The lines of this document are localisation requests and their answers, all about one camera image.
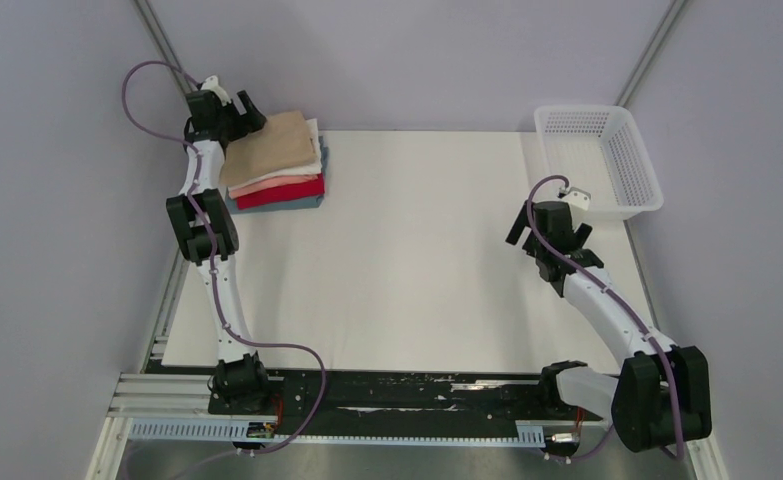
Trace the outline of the beige t shirt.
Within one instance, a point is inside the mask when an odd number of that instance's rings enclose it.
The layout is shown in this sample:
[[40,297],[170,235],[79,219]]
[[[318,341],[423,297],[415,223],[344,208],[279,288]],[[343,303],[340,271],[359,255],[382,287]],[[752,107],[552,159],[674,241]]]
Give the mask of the beige t shirt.
[[220,182],[236,187],[280,169],[311,163],[314,151],[303,114],[289,111],[270,116],[259,132],[230,143]]

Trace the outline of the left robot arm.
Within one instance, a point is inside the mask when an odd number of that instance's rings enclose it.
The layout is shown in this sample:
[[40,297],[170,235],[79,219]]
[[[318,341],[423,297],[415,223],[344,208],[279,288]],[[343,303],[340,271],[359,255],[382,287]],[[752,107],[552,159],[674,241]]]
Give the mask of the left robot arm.
[[209,383],[213,414],[259,414],[273,388],[247,329],[238,297],[239,238],[220,188],[226,147],[261,130],[265,116],[245,91],[236,99],[213,87],[186,96],[190,117],[183,141],[188,157],[180,192],[166,210],[180,253],[193,264],[210,302],[216,332],[216,365]]

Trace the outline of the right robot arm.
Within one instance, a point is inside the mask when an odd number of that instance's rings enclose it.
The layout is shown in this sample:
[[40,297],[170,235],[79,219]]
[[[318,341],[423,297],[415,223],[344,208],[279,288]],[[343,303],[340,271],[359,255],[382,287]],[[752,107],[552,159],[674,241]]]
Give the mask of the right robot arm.
[[541,371],[538,403],[551,417],[574,408],[613,427],[632,452],[707,438],[713,430],[708,360],[651,327],[625,300],[602,259],[585,243],[591,226],[573,224],[563,201],[525,201],[506,241],[533,258],[540,278],[578,311],[609,349],[616,376],[578,360]]

